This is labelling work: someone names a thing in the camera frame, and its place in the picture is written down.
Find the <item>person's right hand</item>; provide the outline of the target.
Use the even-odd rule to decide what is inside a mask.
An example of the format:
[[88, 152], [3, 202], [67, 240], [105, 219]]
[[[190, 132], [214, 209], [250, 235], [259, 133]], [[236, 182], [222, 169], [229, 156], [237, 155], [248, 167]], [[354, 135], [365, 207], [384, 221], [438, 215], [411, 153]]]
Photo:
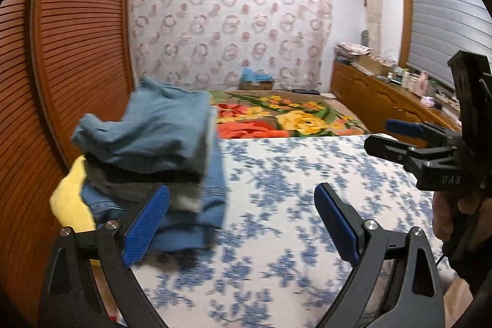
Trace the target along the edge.
[[441, 241], [450, 239], [458, 211], [465, 215], [473, 215], [480, 210], [479, 223], [470, 242], [471, 247], [475, 247], [491, 236], [491, 199], [483, 199], [478, 192], [462, 195], [453, 192], [435, 192], [432, 209], [434, 234]]

